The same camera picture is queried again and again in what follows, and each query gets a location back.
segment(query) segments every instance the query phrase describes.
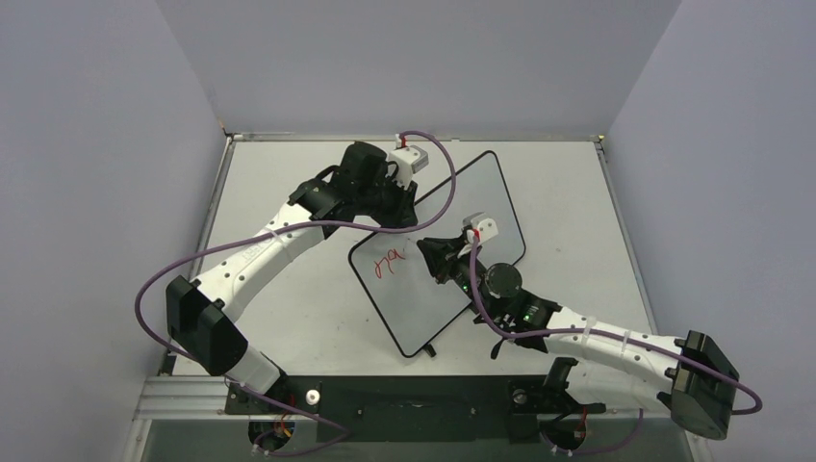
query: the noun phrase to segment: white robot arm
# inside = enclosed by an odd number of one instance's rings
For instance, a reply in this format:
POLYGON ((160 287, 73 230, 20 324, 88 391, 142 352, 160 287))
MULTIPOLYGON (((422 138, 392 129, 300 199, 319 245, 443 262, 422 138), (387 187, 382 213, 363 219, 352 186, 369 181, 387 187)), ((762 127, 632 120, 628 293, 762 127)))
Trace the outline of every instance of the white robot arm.
POLYGON ((567 361, 548 374, 551 399, 669 413, 693 433, 726 437, 739 374, 709 337, 695 331, 685 340, 636 332, 540 298, 522 288, 522 276, 512 265, 485 268, 478 261, 473 246, 498 234, 491 218, 476 214, 463 224, 456 238, 417 242, 430 275, 439 284, 454 282, 473 301, 476 320, 487 323, 502 339, 569 357, 559 358, 567 361), (568 382, 570 368, 578 364, 574 358, 589 366, 568 382), (719 379, 690 368, 691 363, 702 364, 719 379))
POLYGON ((286 265, 337 230, 303 223, 368 216, 386 227, 417 225, 413 175, 427 164, 427 153, 415 146, 403 145, 386 155, 371 144, 352 144, 339 166, 302 183, 256 234, 270 234, 269 239, 241 248, 192 281, 179 276, 170 282, 170 336, 209 374, 226 375, 274 398, 283 371, 236 328, 244 308, 286 265), (331 180, 325 181, 330 173, 331 180))

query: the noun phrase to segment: black joint housing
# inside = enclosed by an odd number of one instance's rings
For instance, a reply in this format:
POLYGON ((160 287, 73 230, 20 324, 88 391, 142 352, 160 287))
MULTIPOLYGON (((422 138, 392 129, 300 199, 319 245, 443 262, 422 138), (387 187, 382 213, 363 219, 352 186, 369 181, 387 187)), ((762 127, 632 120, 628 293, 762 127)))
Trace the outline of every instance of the black joint housing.
MULTIPOLYGON (((682 348, 684 357, 739 380, 739 372, 711 337, 692 330, 685 341, 678 341, 676 345, 682 348)), ((736 387, 685 363, 678 363, 677 369, 671 375, 667 371, 667 375, 674 376, 672 393, 670 396, 660 393, 658 399, 672 410, 672 420, 704 438, 724 440, 728 434, 736 387)))
POLYGON ((248 343, 224 315, 221 300, 211 301, 184 276, 165 290, 167 332, 210 375, 229 372, 246 353, 248 343))

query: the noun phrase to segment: red marker scribble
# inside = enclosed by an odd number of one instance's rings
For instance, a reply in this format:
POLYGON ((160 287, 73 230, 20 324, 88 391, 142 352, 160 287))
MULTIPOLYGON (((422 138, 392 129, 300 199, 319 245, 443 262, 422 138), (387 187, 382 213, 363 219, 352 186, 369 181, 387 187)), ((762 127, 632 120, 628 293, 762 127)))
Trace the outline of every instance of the red marker scribble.
POLYGON ((394 274, 394 270, 391 269, 391 262, 396 260, 397 258, 399 260, 405 260, 405 257, 400 255, 399 252, 397 252, 395 248, 392 248, 391 250, 389 250, 385 254, 385 256, 382 259, 380 259, 379 262, 374 262, 374 274, 377 275, 377 279, 382 279, 382 264, 383 263, 386 264, 386 267, 388 268, 388 272, 390 272, 391 274, 394 274))

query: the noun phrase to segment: gray wall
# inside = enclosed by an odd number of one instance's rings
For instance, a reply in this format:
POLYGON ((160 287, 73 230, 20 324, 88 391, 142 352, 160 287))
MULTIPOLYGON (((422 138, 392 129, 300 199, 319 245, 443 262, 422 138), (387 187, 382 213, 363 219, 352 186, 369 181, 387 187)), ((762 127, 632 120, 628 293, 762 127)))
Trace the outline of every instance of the gray wall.
POLYGON ((806 0, 684 1, 609 132, 660 330, 711 334, 766 400, 720 460, 816 448, 814 22, 806 0))
POLYGON ((0 63, 2 459, 118 460, 224 138, 151 0, 0 2, 0 63))
POLYGON ((605 133, 679 0, 158 0, 230 132, 605 133))

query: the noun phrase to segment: bolt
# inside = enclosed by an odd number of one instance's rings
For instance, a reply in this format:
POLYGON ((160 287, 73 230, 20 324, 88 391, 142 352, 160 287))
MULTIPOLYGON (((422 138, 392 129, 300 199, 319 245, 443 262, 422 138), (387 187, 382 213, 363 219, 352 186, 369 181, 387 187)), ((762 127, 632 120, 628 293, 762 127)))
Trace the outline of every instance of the bolt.
POLYGON ((525 404, 527 402, 527 393, 524 390, 516 390, 513 392, 513 402, 516 404, 525 404))

